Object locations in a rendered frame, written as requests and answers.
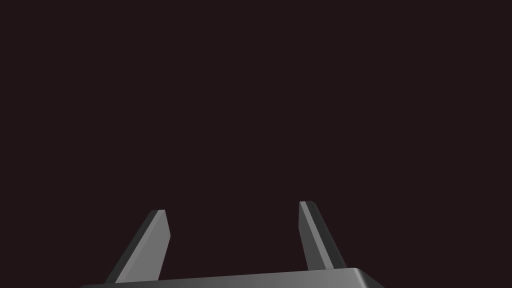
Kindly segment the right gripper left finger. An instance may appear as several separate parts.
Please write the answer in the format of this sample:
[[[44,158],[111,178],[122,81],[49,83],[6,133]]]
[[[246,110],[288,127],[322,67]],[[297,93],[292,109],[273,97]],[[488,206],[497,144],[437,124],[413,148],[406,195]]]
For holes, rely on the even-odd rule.
[[[105,283],[157,281],[170,238],[166,211],[150,211]]]

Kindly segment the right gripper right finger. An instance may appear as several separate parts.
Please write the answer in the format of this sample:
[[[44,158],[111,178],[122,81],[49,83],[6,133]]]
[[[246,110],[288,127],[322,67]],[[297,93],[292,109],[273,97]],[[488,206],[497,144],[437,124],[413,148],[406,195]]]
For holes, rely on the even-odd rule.
[[[299,202],[298,231],[309,271],[348,267],[315,202]]]

